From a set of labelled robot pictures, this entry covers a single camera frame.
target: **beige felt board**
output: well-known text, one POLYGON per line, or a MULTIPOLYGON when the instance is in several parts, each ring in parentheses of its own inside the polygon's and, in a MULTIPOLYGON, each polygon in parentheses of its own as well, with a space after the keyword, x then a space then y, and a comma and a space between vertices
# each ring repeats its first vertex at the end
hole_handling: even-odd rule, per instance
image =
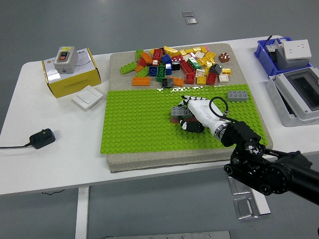
MULTIPOLYGON (((192 47, 203 46, 193 45, 188 47, 176 47, 174 49, 189 49, 192 47)), ((247 81, 240 69, 238 61, 235 57, 233 50, 229 44, 217 43, 208 44, 211 52, 216 53, 215 62, 221 64, 218 55, 221 53, 227 53, 230 56, 230 61, 222 63, 222 68, 231 69, 231 75, 229 76, 229 83, 219 83, 216 80, 216 85, 239 85, 247 84, 247 81)), ((114 53, 110 58, 110 91, 122 91, 122 90, 140 90, 140 89, 159 89, 161 88, 161 82, 156 81, 155 77, 151 77, 151 85, 137 87, 132 86, 132 78, 136 75, 135 71, 129 72, 125 75, 121 74, 120 67, 136 61, 136 52, 121 52, 114 53)), ((182 70, 173 71, 173 77, 185 78, 185 74, 182 70)), ((184 85, 184 87, 194 87, 201 85, 184 85)), ((264 131, 268 140, 268 148, 272 148, 273 143, 269 132, 264 124, 261 114, 259 117, 263 124, 264 131)), ((226 161, 229 160, 233 147, 220 148, 220 149, 198 149, 198 150, 179 150, 179 151, 161 151, 161 152, 136 152, 136 153, 118 153, 108 154, 107 162, 111 172, 122 172, 136 169, 147 169, 166 167, 174 165, 185 165, 191 163, 204 163, 213 161, 226 161)))

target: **robotic arm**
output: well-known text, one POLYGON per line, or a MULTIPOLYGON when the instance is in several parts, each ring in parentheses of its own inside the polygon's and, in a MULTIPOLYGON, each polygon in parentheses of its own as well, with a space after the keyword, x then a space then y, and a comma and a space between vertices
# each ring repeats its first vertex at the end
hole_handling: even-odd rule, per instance
POLYGON ((208 127, 225 147, 236 145, 230 163, 224 166, 227 175, 266 196, 291 191, 319 205, 319 172, 311 169, 312 163, 300 151, 285 153, 266 149, 259 143, 261 137, 245 122, 227 117, 228 105, 221 97, 211 100, 191 96, 182 98, 178 106, 187 106, 198 120, 185 122, 178 117, 184 130, 201 133, 208 127), (213 103, 215 99, 226 105, 223 115, 213 103), (277 160, 268 161, 263 158, 264 154, 275 156, 277 160))

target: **green lego baseplate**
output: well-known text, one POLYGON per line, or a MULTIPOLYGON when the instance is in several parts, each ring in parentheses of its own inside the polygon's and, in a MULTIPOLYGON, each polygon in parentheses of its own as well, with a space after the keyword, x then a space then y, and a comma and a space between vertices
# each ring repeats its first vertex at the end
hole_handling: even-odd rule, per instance
MULTIPOLYGON (((255 102, 247 84, 203 86, 175 89, 109 91, 103 125, 101 153, 137 153, 223 148, 208 128, 203 133, 184 131, 171 123, 171 107, 177 106, 183 95, 227 100, 228 91, 247 91, 248 101, 227 102, 230 118, 244 121, 268 145, 255 102)), ((214 103, 223 112, 221 100, 214 103)))

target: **white table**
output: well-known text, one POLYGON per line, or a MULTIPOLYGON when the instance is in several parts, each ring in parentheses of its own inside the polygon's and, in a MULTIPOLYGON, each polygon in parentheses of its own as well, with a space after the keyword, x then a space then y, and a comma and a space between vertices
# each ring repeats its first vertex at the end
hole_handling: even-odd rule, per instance
MULTIPOLYGON (((272 137, 273 149, 315 152, 318 150, 319 125, 284 127, 273 107, 266 91, 268 76, 254 56, 257 41, 262 39, 267 37, 223 43, 229 43, 236 55, 272 137)), ((89 186, 225 164, 213 162, 111 174, 106 156, 100 154, 110 55, 94 56, 102 78, 102 84, 94 88, 104 94, 104 98, 88 111, 72 101, 73 94, 59 99, 52 95, 41 62, 29 62, 22 67, 0 135, 0 145, 24 145, 30 135, 45 128, 52 129, 56 141, 39 150, 32 147, 0 150, 0 195, 89 186)))

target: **black power adapter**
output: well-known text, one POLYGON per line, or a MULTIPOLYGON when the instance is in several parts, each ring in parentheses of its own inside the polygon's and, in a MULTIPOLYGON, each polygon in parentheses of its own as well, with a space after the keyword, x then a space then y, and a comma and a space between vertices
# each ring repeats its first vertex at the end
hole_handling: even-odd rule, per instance
POLYGON ((34 135, 31 135, 29 139, 30 139, 30 142, 24 146, 0 147, 0 149, 3 149, 3 148, 26 148, 26 147, 31 146, 31 145, 35 149, 39 149, 39 148, 42 148, 48 144, 55 142, 55 136, 54 136, 52 130, 50 130, 49 128, 43 129, 42 131, 40 131, 34 135))

